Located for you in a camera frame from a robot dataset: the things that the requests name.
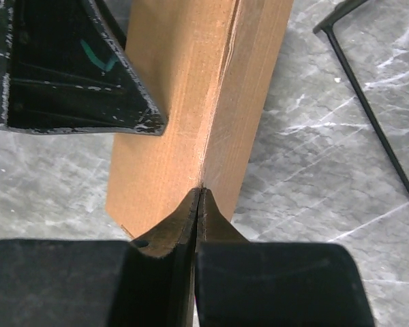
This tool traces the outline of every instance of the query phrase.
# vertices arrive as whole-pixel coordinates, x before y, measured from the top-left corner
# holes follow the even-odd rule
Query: black tool
[[[0,327],[374,327],[350,254],[249,243],[208,189],[132,244],[0,240]]]
[[[361,105],[369,119],[369,122],[374,128],[374,131],[376,132],[380,143],[382,143],[382,146],[384,150],[386,151],[389,160],[393,164],[393,167],[395,168],[395,171],[397,172],[398,176],[402,180],[402,183],[404,187],[406,188],[406,191],[409,194],[409,178],[406,176],[406,173],[404,172],[404,169],[402,168],[402,165],[400,164],[397,156],[394,153],[394,150],[391,147],[391,144],[388,141],[387,136],[383,132],[383,129],[381,128],[376,115],[374,114],[367,97],[365,96],[361,85],[359,84],[353,69],[351,68],[344,51],[342,50],[341,46],[339,45],[339,42],[336,38],[335,32],[333,31],[333,26],[334,24],[341,18],[343,18],[345,15],[349,14],[356,8],[358,8],[360,5],[364,4],[368,0],[345,0],[336,5],[335,10],[331,12],[323,21],[321,21],[318,25],[314,27],[314,33],[318,33],[319,31],[324,31],[332,45],[333,50],[335,51],[339,62],[341,63],[341,66],[346,73],[353,89],[354,92],[356,93],[359,101],[361,102]]]
[[[160,135],[125,40],[103,0],[0,0],[0,129]]]

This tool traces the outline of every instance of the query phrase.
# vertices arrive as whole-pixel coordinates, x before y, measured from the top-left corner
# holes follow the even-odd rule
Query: teal marking
[[[110,72],[114,67],[115,63],[118,61],[118,58],[113,54],[107,63],[104,63],[95,55],[91,47],[84,40],[80,41],[85,54],[88,56],[88,59],[97,67],[99,67],[104,72]]]

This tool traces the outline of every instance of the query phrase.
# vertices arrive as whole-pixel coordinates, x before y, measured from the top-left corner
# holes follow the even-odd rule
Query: brown cardboard box
[[[237,203],[292,0],[134,0],[126,53],[167,112],[163,136],[117,134],[106,210],[139,236],[188,191]]]

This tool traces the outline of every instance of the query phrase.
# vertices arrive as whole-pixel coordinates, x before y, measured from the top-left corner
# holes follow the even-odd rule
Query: gray floor
[[[124,0],[110,0],[125,26]],[[234,225],[252,240],[345,245],[378,326],[409,326],[409,198],[324,36],[334,1],[295,0]],[[409,174],[409,0],[336,25]],[[104,212],[111,135],[0,132],[0,238],[127,238]]]

